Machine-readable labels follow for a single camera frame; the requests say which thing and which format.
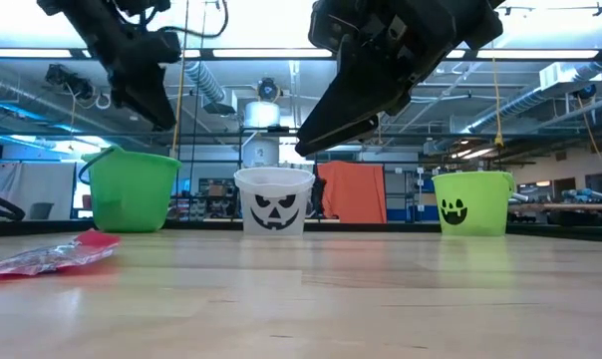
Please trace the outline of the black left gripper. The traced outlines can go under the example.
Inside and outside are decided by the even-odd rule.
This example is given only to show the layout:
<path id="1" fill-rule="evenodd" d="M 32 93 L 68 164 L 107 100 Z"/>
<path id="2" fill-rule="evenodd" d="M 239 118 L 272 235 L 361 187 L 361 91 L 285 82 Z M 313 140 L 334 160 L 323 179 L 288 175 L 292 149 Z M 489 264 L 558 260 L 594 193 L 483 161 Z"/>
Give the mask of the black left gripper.
<path id="1" fill-rule="evenodd" d="M 127 107 L 157 128 L 170 130 L 175 126 L 176 118 L 163 86 L 164 68 L 160 63 L 127 62 L 123 54 L 132 38 L 99 40 L 99 61 L 109 73 L 112 99 L 117 107 Z"/>

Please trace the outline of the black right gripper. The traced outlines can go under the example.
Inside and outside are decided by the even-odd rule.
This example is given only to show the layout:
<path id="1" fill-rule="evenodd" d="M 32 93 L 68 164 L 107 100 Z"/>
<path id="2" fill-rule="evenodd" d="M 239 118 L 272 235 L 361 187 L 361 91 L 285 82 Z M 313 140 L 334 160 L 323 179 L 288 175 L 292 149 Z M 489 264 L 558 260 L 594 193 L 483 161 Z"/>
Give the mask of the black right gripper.
<path id="1" fill-rule="evenodd" d="M 301 157 L 371 138 L 377 115 L 411 101 L 415 85 L 453 48 L 455 14 L 445 0 L 377 0 L 338 52 L 338 71 L 300 128 Z"/>

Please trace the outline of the black metal shelf rack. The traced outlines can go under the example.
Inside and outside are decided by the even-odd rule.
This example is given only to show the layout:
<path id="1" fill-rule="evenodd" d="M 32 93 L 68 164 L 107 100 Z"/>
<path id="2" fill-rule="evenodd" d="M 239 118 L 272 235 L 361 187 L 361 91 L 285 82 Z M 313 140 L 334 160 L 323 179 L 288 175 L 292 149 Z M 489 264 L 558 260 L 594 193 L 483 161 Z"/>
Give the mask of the black metal shelf rack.
<path id="1" fill-rule="evenodd" d="M 313 171 L 316 163 L 297 156 L 296 130 L 272 126 L 230 132 L 192 132 L 177 137 L 177 172 L 168 205 L 169 221 L 240 221 L 240 191 L 234 173 L 246 169 L 243 145 L 254 138 L 279 143 L 279 168 Z"/>

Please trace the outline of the orange cloth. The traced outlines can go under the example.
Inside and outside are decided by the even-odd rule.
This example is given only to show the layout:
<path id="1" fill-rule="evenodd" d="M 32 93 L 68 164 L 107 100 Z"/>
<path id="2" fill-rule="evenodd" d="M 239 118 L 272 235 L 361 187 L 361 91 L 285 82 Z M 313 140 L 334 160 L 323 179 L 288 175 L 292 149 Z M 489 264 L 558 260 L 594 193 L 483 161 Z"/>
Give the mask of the orange cloth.
<path id="1" fill-rule="evenodd" d="M 381 166 L 329 162 L 318 166 L 318 174 L 326 181 L 322 198 L 326 217 L 350 224 L 387 222 Z"/>

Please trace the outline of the white cylinder tank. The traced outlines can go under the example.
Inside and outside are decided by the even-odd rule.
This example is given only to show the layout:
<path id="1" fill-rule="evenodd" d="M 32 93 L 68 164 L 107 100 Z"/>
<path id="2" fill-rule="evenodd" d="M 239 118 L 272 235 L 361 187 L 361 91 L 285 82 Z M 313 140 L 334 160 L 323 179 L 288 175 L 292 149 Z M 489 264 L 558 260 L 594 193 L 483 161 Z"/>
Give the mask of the white cylinder tank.
<path id="1" fill-rule="evenodd" d="M 242 162 L 246 168 L 278 166 L 279 143 L 273 139 L 254 138 L 242 149 Z"/>
<path id="2" fill-rule="evenodd" d="M 268 128 L 280 124 L 280 107 L 270 102 L 250 102 L 245 106 L 244 126 Z"/>

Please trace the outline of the white jack-o-lantern bucket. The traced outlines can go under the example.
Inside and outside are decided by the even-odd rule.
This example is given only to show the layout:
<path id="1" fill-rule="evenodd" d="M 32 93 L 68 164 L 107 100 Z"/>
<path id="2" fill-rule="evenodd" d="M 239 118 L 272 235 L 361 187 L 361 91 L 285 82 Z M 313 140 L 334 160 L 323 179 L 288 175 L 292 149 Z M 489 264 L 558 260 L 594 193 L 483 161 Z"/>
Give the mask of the white jack-o-lantern bucket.
<path id="1" fill-rule="evenodd" d="M 301 236 L 315 176 L 289 168 L 238 170 L 243 232 L 252 236 Z"/>

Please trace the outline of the blue white cabinet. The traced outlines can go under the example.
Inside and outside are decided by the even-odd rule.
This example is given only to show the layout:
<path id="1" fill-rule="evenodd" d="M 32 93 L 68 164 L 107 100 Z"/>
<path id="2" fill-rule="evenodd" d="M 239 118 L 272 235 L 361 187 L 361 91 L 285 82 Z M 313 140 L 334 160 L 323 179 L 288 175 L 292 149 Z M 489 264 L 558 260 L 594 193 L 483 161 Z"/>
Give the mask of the blue white cabinet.
<path id="1" fill-rule="evenodd" d="M 432 173 L 423 166 L 390 167 L 385 171 L 387 219 L 389 222 L 437 221 Z"/>

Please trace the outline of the grey chair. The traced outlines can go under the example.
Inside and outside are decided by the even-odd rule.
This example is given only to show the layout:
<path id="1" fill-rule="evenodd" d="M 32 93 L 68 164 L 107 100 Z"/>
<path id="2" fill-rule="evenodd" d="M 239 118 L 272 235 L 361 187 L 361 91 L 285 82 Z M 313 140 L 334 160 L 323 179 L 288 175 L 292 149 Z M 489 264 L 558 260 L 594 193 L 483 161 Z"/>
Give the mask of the grey chair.
<path id="1" fill-rule="evenodd" d="M 51 202 L 35 202 L 30 206 L 29 218 L 31 220 L 48 220 L 53 206 Z"/>

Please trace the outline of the white cloth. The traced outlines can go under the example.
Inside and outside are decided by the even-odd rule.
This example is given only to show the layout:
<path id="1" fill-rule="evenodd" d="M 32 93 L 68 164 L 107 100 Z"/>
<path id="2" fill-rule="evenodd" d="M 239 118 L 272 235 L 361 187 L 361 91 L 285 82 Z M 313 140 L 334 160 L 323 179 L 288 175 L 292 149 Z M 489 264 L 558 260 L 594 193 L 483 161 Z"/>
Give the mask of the white cloth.
<path id="1" fill-rule="evenodd" d="M 48 220 L 70 218 L 75 165 L 70 163 L 0 162 L 0 197 L 40 219 L 38 205 L 50 205 Z"/>

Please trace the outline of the lime green jack-o-lantern bucket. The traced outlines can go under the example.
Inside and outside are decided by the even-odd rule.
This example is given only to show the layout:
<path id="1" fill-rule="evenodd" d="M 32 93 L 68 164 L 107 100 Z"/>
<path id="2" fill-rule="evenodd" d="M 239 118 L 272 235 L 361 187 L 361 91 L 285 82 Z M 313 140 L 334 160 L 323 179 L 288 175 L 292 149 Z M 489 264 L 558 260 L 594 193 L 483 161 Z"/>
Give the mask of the lime green jack-o-lantern bucket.
<path id="1" fill-rule="evenodd" d="M 462 172 L 433 177 L 442 234 L 504 236 L 515 190 L 507 172 Z"/>

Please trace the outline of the clear pink licorice pack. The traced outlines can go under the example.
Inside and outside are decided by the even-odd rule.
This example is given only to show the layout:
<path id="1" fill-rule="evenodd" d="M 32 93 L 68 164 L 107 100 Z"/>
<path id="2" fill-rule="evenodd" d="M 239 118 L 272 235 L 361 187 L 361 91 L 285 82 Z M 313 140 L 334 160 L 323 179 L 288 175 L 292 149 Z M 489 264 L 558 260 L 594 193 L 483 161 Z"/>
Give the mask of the clear pink licorice pack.
<path id="1" fill-rule="evenodd" d="M 0 275 L 34 276 L 88 265 L 112 256 L 121 238 L 96 230 L 82 232 L 71 242 L 39 247 L 0 260 Z"/>

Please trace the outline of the white ceiling unit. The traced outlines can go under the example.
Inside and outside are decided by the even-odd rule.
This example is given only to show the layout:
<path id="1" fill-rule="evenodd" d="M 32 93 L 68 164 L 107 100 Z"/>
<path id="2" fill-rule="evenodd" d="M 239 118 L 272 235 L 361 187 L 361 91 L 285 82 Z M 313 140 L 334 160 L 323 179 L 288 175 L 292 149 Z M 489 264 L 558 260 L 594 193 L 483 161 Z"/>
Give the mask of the white ceiling unit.
<path id="1" fill-rule="evenodd" d="M 602 80 L 602 65 L 555 62 L 539 72 L 541 91 L 573 92 Z"/>

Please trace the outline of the blue rolled mats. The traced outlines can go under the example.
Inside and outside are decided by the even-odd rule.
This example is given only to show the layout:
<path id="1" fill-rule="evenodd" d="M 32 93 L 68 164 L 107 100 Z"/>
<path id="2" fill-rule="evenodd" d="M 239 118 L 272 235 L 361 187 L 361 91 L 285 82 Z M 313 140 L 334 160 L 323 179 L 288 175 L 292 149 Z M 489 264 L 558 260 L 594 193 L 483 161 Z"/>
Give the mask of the blue rolled mats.
<path id="1" fill-rule="evenodd" d="M 591 188 L 563 190 L 561 195 L 569 202 L 602 203 L 602 192 Z"/>

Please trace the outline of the silver spiral air duct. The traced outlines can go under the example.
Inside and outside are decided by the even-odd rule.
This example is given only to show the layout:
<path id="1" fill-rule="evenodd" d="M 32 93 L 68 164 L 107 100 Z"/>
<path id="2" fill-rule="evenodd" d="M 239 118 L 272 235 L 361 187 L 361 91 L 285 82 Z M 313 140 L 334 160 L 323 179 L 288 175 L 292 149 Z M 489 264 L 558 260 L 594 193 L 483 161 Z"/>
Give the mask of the silver spiral air duct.
<path id="1" fill-rule="evenodd" d="M 224 99 L 222 88 L 203 62 L 186 62 L 183 71 L 210 102 L 218 103 Z"/>

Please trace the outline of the long silver air duct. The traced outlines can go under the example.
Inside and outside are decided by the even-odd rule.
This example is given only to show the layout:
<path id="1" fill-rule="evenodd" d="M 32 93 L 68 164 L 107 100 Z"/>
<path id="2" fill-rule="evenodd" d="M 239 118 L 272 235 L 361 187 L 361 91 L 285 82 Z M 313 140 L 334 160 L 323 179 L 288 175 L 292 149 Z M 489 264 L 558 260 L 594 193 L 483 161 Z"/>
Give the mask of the long silver air duct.
<path id="1" fill-rule="evenodd" d="M 462 134 L 478 134 L 484 129 L 495 125 L 498 119 L 504 121 L 505 119 L 512 118 L 520 115 L 532 108 L 535 108 L 554 97 L 564 95 L 565 93 L 572 92 L 550 92 L 541 91 L 540 83 L 537 87 L 530 90 L 525 90 L 518 95 L 514 95 L 512 98 L 506 99 L 504 102 L 500 102 L 492 110 L 488 110 L 479 114 L 471 123 L 469 123 L 460 132 Z"/>

